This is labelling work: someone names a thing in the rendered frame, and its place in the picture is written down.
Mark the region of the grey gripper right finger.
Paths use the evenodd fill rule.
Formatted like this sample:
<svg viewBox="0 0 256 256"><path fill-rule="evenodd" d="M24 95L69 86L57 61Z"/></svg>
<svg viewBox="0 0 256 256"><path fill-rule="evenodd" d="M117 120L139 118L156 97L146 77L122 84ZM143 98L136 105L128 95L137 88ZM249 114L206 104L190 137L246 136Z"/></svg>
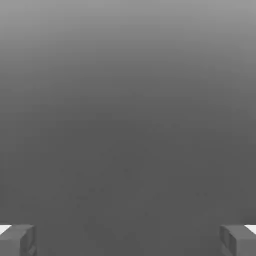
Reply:
<svg viewBox="0 0 256 256"><path fill-rule="evenodd" d="M256 224L221 225L222 256L256 256Z"/></svg>

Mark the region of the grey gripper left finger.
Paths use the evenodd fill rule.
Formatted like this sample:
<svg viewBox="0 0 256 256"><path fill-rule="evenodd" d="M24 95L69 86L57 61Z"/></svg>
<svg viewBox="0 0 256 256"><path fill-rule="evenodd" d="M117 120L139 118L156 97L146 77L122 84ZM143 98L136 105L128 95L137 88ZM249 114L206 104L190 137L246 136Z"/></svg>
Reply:
<svg viewBox="0 0 256 256"><path fill-rule="evenodd" d="M36 226L0 224L0 256L38 256Z"/></svg>

